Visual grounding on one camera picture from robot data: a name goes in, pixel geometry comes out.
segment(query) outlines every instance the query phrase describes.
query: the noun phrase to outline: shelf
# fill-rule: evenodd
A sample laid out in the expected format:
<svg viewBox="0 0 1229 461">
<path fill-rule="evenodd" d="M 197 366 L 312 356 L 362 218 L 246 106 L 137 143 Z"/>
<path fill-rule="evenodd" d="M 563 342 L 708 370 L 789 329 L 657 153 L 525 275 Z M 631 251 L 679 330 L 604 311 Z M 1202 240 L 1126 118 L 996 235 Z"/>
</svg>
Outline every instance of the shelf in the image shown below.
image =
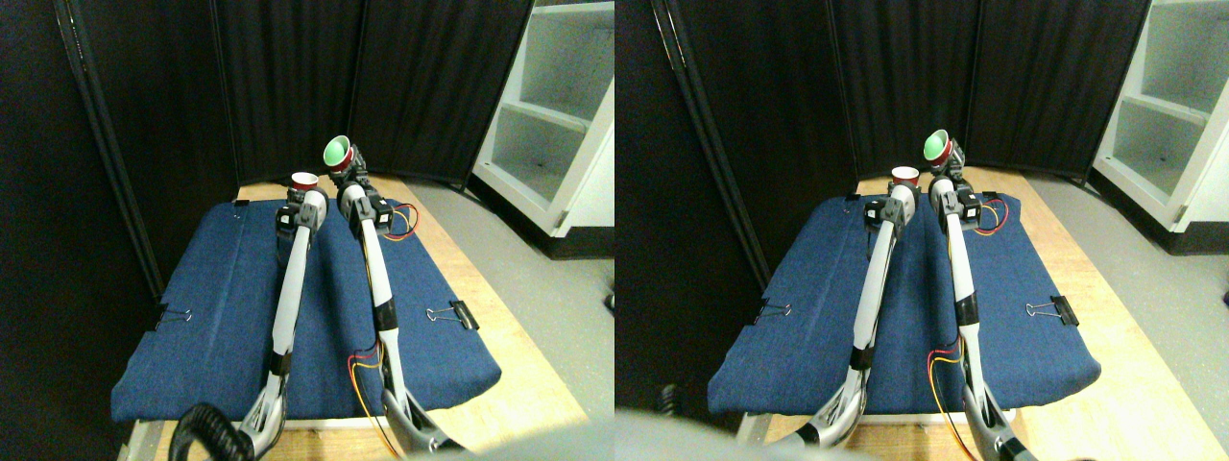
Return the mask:
<svg viewBox="0 0 1229 461">
<path fill-rule="evenodd" d="M 567 129 L 581 134 L 587 133 L 589 125 L 592 124 L 592 122 L 586 120 L 584 118 L 569 116 L 563 112 L 548 107 L 542 107 L 538 104 L 531 104 L 528 102 L 505 101 L 503 107 L 506 111 L 516 111 L 522 114 L 537 118 L 543 122 L 554 123 L 557 125 L 564 127 Z"/>
<path fill-rule="evenodd" d="M 585 134 L 553 123 L 542 117 L 544 112 L 525 109 L 531 104 L 504 107 L 515 108 L 499 113 L 489 164 L 499 166 L 546 203 L 554 200 Z"/>
<path fill-rule="evenodd" d="M 614 6 L 533 9 L 525 37 L 521 102 L 592 119 L 614 77 Z"/>
<path fill-rule="evenodd" d="M 1176 102 L 1169 102 L 1169 101 L 1161 100 L 1159 97 L 1153 97 L 1153 96 L 1148 96 L 1148 95 L 1136 95 L 1136 96 L 1127 95 L 1127 96 L 1123 96 L 1122 100 L 1123 101 L 1131 101 L 1132 103 L 1147 107 L 1147 108 L 1156 111 L 1156 112 L 1163 112 L 1163 113 L 1169 114 L 1171 117 L 1181 118 L 1184 120 L 1187 120 L 1190 123 L 1200 125 L 1201 129 L 1203 127 L 1207 127 L 1208 118 L 1212 117 L 1207 112 L 1203 112 L 1203 111 L 1200 111 L 1200 109 L 1195 109 L 1195 108 L 1190 108 L 1190 107 L 1179 104 Z"/>
<path fill-rule="evenodd" d="M 1227 0 L 1153 0 L 1153 7 L 1169 5 L 1224 4 Z"/>
<path fill-rule="evenodd" d="M 1213 112 L 1229 77 L 1229 1 L 1158 2 L 1141 92 Z"/>
<path fill-rule="evenodd" d="M 1113 160 L 1164 195 L 1171 195 L 1200 143 L 1203 125 L 1192 122 L 1190 113 L 1160 107 L 1155 100 L 1125 97 L 1118 109 Z"/>
<path fill-rule="evenodd" d="M 611 28 L 614 27 L 614 2 L 538 6 L 533 9 L 533 16 L 575 26 Z"/>
</svg>

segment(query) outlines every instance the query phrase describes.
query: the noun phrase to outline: wooden board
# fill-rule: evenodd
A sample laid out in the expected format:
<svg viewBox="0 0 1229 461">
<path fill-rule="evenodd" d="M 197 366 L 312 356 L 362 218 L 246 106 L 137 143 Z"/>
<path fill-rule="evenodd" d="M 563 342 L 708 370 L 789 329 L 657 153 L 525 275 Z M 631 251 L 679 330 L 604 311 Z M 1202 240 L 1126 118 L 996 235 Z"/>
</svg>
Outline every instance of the wooden board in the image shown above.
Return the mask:
<svg viewBox="0 0 1229 461">
<path fill-rule="evenodd" d="M 380 193 L 402 203 L 409 203 L 422 213 L 418 237 L 435 259 L 444 278 L 449 280 L 457 297 L 466 301 L 473 316 L 482 325 L 478 334 L 490 350 L 490 355 L 503 369 L 499 382 L 469 402 L 454 408 L 429 412 L 431 418 L 454 439 L 466 447 L 482 451 L 511 439 L 551 428 L 587 420 L 580 404 L 568 391 L 554 369 L 542 357 L 533 339 L 525 333 L 494 289 L 478 273 L 469 258 L 461 252 L 444 227 L 435 221 L 426 207 L 414 193 L 395 177 L 374 176 L 371 184 Z M 322 176 L 321 188 L 329 197 L 337 188 Z M 286 188 L 274 183 L 259 183 L 240 188 L 238 198 L 248 200 L 284 200 Z M 168 422 L 162 430 L 157 459 L 165 460 L 175 423 Z M 277 446 L 264 460 L 386 460 L 388 451 L 374 429 L 290 430 L 281 434 Z"/>
<path fill-rule="evenodd" d="M 925 176 L 923 191 L 929 181 Z M 1019 411 L 1011 427 L 1034 455 L 1040 460 L 1225 459 L 1152 342 L 1029 182 L 1019 173 L 993 168 L 966 168 L 965 177 L 976 191 L 998 191 L 1020 199 L 1024 210 L 1013 210 L 1011 219 L 1024 225 L 1054 285 L 1079 315 L 1084 343 L 1101 363 L 1101 377 L 1088 388 L 1056 403 Z M 862 194 L 886 189 L 886 177 L 858 187 Z M 1039 353 L 1043 350 L 1039 344 Z M 775 416 L 766 440 L 774 441 L 807 419 Z M 967 427 L 957 427 L 976 454 Z M 848 447 L 887 460 L 964 457 L 944 425 L 862 425 Z"/>
</svg>

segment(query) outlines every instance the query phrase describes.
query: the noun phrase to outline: binder clip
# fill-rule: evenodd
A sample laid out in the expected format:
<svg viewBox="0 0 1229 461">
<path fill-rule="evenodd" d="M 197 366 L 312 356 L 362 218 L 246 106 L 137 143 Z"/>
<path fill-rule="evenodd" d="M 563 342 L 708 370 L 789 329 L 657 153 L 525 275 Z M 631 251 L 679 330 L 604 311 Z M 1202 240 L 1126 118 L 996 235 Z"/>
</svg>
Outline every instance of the binder clip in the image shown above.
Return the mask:
<svg viewBox="0 0 1229 461">
<path fill-rule="evenodd" d="M 172 310 L 168 309 L 170 306 L 167 304 L 165 304 L 165 302 L 163 304 L 159 304 L 159 307 L 162 307 L 162 313 L 159 315 L 157 323 L 154 325 L 154 331 L 157 331 L 157 328 L 161 327 L 162 323 L 187 322 L 187 321 L 192 320 L 192 310 L 190 309 L 187 310 L 187 311 L 172 311 Z M 166 317 L 167 313 L 172 313 L 171 318 Z"/>
<path fill-rule="evenodd" d="M 433 322 L 436 321 L 436 320 L 447 320 L 447 321 L 452 321 L 452 322 L 460 322 L 461 326 L 465 327 L 465 329 L 478 329 L 478 320 L 473 318 L 473 313 L 469 312 L 469 307 L 465 305 L 465 301 L 460 301 L 460 300 L 458 301 L 449 301 L 449 306 L 451 306 L 451 307 L 449 307 L 449 309 L 441 309 L 441 310 L 428 309 L 426 310 L 426 318 L 429 318 Z M 436 315 L 436 313 L 447 312 L 447 311 L 452 311 L 452 313 L 456 317 L 441 317 L 441 316 Z"/>
<path fill-rule="evenodd" d="M 784 316 L 788 316 L 790 312 L 794 311 L 794 309 L 790 307 L 790 305 L 788 305 L 788 304 L 784 305 L 784 306 L 777 306 L 777 305 L 768 304 L 768 299 L 767 297 L 763 297 L 762 300 L 763 300 L 763 305 L 760 306 L 760 315 L 756 316 L 756 320 L 753 322 L 751 322 L 751 325 L 760 325 L 760 318 L 763 318 L 763 317 L 772 317 L 772 316 L 783 316 L 784 317 Z"/>
<path fill-rule="evenodd" d="M 1040 307 L 1054 306 L 1054 311 L 1058 313 L 1041 312 Z M 1079 318 L 1075 318 L 1075 311 L 1072 310 L 1072 305 L 1067 302 L 1067 296 L 1050 296 L 1050 302 L 1039 304 L 1036 306 L 1031 304 L 1025 304 L 1024 310 L 1029 312 L 1029 317 L 1034 316 L 1050 316 L 1058 317 L 1063 321 L 1063 325 L 1079 326 Z"/>
</svg>

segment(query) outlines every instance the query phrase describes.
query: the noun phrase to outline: blue cloth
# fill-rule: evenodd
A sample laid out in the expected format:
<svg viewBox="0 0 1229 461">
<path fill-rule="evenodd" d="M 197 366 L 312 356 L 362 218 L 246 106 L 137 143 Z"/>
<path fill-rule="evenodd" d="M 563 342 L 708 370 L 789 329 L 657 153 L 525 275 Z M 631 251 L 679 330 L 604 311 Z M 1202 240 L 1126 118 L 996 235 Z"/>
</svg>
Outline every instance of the blue cloth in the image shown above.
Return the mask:
<svg viewBox="0 0 1229 461">
<path fill-rule="evenodd" d="M 1059 293 L 1020 225 L 1020 200 L 1002 197 L 1011 210 L 1002 230 L 992 236 L 965 231 L 980 306 L 982 369 L 1003 408 L 1040 406 L 1088 387 L 1101 365 L 1077 327 L 1025 312 L 1026 302 L 1046 304 Z M 789 304 L 793 312 L 742 328 L 709 382 L 712 412 L 814 414 L 844 381 L 868 267 L 860 214 L 870 199 L 830 199 L 811 214 L 764 291 L 771 304 Z M 1002 205 L 995 207 L 1002 214 Z M 984 215 L 982 225 L 993 226 L 993 215 Z M 923 194 L 892 253 L 868 414 L 938 411 L 925 359 L 956 338 L 946 247 Z M 1080 300 L 1070 301 L 1078 315 Z M 961 376 L 957 365 L 935 364 L 945 409 L 964 408 Z"/>
<path fill-rule="evenodd" d="M 231 420 L 243 418 L 263 385 L 273 343 L 281 288 L 273 220 L 284 204 L 225 203 L 202 219 L 162 296 L 168 310 L 192 310 L 192 320 L 166 322 L 145 333 L 112 390 L 112 419 L 178 419 L 198 402 L 216 406 Z M 397 305 L 406 386 L 418 402 L 426 409 L 452 407 L 494 386 L 499 365 L 478 332 L 458 322 L 426 318 L 426 309 L 447 309 L 457 297 L 418 236 L 401 242 L 380 238 L 380 245 Z M 166 313 L 163 318 L 175 317 Z M 374 341 L 363 248 L 336 200 L 329 200 L 328 216 L 307 256 L 286 388 L 288 417 L 363 416 L 345 360 L 353 349 Z M 382 414 L 379 372 L 364 368 L 356 372 L 367 408 Z"/>
</svg>

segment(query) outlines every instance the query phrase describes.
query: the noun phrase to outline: black coiled cable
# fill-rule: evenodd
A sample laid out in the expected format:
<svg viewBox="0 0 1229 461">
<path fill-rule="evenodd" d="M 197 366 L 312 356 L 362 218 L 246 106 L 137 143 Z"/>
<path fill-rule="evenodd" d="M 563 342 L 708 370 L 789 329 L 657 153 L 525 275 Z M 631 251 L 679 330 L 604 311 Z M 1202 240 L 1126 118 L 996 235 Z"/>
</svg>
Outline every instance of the black coiled cable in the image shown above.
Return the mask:
<svg viewBox="0 0 1229 461">
<path fill-rule="evenodd" d="M 193 441 L 199 441 L 209 451 L 209 456 L 218 461 L 256 459 L 252 439 L 235 429 L 222 412 L 209 403 L 197 403 L 179 417 L 167 457 L 171 461 L 186 461 Z"/>
</svg>

